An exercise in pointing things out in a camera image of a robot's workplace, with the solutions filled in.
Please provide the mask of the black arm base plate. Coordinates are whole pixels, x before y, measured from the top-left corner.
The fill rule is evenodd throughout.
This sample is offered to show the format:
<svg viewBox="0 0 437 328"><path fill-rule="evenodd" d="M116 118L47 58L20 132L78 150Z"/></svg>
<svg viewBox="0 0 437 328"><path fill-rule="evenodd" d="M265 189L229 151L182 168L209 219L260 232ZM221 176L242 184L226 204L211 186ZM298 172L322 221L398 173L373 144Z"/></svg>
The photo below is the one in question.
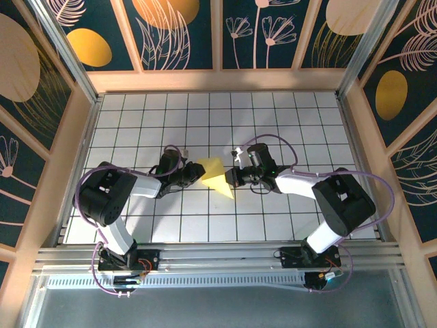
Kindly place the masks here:
<svg viewBox="0 0 437 328"><path fill-rule="evenodd" d="M125 255L110 250L99 251L99 271L158 270L160 252L157 249L136 249Z"/></svg>
<svg viewBox="0 0 437 328"><path fill-rule="evenodd" d="M339 250L335 246L329 247L323 253L317 254L309 247L281 247L279 260L283 269L316 269L341 266Z"/></svg>

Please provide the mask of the aluminium front rail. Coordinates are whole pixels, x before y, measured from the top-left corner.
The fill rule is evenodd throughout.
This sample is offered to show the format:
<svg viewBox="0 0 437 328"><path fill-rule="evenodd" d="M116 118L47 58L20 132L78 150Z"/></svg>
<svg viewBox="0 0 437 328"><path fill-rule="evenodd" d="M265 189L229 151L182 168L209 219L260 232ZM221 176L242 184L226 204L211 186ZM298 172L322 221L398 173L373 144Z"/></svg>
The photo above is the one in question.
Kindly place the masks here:
<svg viewBox="0 0 437 328"><path fill-rule="evenodd" d="M235 243L150 243L140 250L157 249L159 273L263 273L281 269L279 249L300 247L296 241ZM34 275L89 273L93 245L60 245L38 251ZM339 246L342 267L358 270L404 269L396 242L346 240Z"/></svg>

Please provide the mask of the aluminium corner post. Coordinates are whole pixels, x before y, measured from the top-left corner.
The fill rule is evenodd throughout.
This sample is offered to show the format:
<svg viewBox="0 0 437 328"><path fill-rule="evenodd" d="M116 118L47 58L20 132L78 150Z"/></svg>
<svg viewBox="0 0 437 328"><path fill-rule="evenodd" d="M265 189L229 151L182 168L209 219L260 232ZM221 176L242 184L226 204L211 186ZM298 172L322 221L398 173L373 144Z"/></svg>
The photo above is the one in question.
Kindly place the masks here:
<svg viewBox="0 0 437 328"><path fill-rule="evenodd" d="M31 6L36 17L40 19L44 30L47 32L50 40L59 50L59 54L65 61L68 70L72 73L72 76L75 78L75 81L78 83L87 99L92 104L96 104L99 101L98 92L92 85L92 82L87 76L87 72L85 71L82 63L74 52L71 44L68 42L64 30L57 22L49 4L46 2L46 0L25 1Z"/></svg>
<svg viewBox="0 0 437 328"><path fill-rule="evenodd" d="M341 83L335 92L336 99L339 102L346 98L365 62L377 48L377 43L382 38L390 20L393 17L397 17L396 10L398 7L403 7L403 5L399 4L402 1L406 0L379 1L376 11L371 15L370 23L360 39L356 50L353 52Z"/></svg>

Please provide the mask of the aluminium table side rail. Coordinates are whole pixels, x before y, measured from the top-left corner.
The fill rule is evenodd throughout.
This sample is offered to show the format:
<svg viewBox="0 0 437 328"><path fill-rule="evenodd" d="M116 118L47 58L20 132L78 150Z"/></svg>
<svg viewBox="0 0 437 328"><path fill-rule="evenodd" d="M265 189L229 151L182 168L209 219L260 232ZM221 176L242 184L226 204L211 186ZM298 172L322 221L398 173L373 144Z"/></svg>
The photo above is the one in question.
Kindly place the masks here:
<svg viewBox="0 0 437 328"><path fill-rule="evenodd" d="M94 129L98 120L103 98L104 96L102 94L99 94L96 101L92 103L89 109L87 121L82 130L78 150L76 151L76 156L72 164L70 177L66 185L64 198L59 209L59 214L56 220L56 227L51 234L50 244L53 247L61 245L64 241L66 226L70 219L71 210L73 209L72 198L74 197L76 184L83 174L83 169L87 159L87 152L91 143L91 138L94 134Z"/></svg>
<svg viewBox="0 0 437 328"><path fill-rule="evenodd" d="M336 95L336 100L341 112L341 118L345 125L346 135L352 149L351 153L354 158L355 166L360 172L371 173L365 149L361 141L361 136L353 118L349 103L345 98L341 98L338 95ZM368 192L376 205L376 213L370 219L371 221L376 221L386 212L386 204L384 203L384 200L380 199L380 196L386 196L386 187L375 178L359 176L358 179L363 183L363 188Z"/></svg>

